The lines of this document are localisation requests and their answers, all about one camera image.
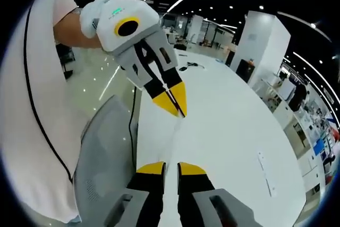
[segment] yellow circular marker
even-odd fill
[[[115,34],[117,36],[126,37],[133,34],[139,25],[137,17],[128,17],[120,20],[115,27]]]

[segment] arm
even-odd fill
[[[53,27],[54,38],[63,45],[82,48],[101,48],[98,36],[87,38],[81,32],[80,15],[76,13],[67,14]]]

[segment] black cable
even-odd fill
[[[30,14],[31,14],[31,10],[32,10],[32,6],[30,7],[28,14],[27,14],[27,18],[26,18],[26,25],[25,25],[25,33],[24,33],[24,38],[23,38],[23,65],[24,65],[24,69],[25,69],[25,77],[26,77],[26,85],[27,85],[27,92],[28,92],[28,97],[30,99],[30,103],[31,103],[31,107],[32,107],[32,111],[34,114],[34,117],[36,118],[37,124],[39,125],[39,128],[42,132],[42,134],[44,135],[49,147],[51,148],[52,152],[54,153],[54,155],[57,157],[57,159],[60,161],[60,163],[63,165],[64,169],[67,172],[67,175],[69,176],[69,181],[72,183],[72,177],[71,174],[69,172],[69,170],[67,169],[65,163],[63,162],[63,160],[60,158],[60,156],[58,155],[58,153],[56,152],[56,150],[54,149],[52,143],[50,142],[44,127],[40,121],[40,118],[38,116],[36,107],[34,105],[34,101],[33,101],[33,96],[32,96],[32,91],[31,91],[31,84],[30,84],[30,78],[28,76],[28,67],[27,67],[27,30],[28,30],[28,22],[30,19]]]
[[[132,157],[132,165],[134,169],[136,170],[136,162],[134,161],[134,149],[133,149],[133,138],[132,138],[132,133],[131,133],[131,122],[133,118],[133,113],[134,113],[134,106],[136,103],[136,93],[137,93],[137,87],[134,87],[134,92],[133,92],[133,103],[132,103],[132,110],[131,110],[131,116],[130,116],[130,121],[129,121],[129,133],[130,133],[130,139],[131,139],[131,157]]]

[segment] white shirt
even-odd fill
[[[77,7],[74,0],[35,0],[30,14],[27,61],[37,113],[55,150],[73,176],[80,132],[66,97],[66,81],[53,26]],[[7,177],[18,198],[36,212],[64,223],[78,215],[72,183],[50,149],[30,105],[23,65],[21,18],[0,70],[0,141]]]

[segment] black object on table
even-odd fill
[[[254,69],[254,65],[250,64],[248,61],[241,60],[240,65],[236,70],[236,74],[238,74],[243,81],[248,82]]]

